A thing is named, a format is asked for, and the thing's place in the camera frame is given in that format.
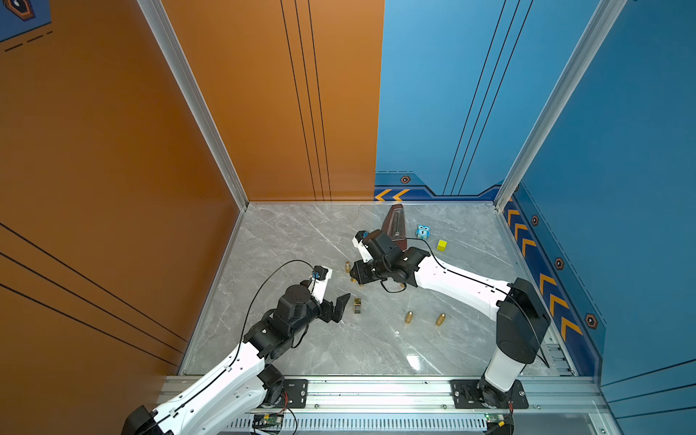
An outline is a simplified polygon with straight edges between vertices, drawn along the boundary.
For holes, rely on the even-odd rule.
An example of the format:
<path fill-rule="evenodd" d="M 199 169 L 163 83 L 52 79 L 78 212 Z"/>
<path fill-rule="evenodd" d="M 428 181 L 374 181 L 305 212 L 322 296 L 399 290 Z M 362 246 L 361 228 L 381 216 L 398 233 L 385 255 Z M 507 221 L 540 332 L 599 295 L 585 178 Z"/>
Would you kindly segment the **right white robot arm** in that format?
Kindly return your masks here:
<path fill-rule="evenodd" d="M 399 284 L 431 290 L 470 306 L 496 322 L 496 349 L 478 381 L 477 392 L 489 408 L 507 408 L 515 382 L 538 357 L 551 324 L 534 285 L 482 277 L 443 263 L 420 248 L 368 248 L 357 244 L 361 258 L 351 269 L 359 284 Z"/>

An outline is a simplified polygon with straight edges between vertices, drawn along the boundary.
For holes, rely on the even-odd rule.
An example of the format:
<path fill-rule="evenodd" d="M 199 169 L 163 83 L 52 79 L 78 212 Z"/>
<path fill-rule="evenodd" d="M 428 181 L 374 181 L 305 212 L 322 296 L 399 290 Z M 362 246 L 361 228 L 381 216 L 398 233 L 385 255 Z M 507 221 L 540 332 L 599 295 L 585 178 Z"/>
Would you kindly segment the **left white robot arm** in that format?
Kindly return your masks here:
<path fill-rule="evenodd" d="M 327 282 L 306 280 L 287 288 L 227 357 L 192 386 L 155 409 L 141 406 L 125 420 L 123 434 L 217 434 L 235 418 L 278 400 L 284 375 L 273 362 L 300 343 L 311 322 L 339 323 L 349 293 L 320 300 Z"/>

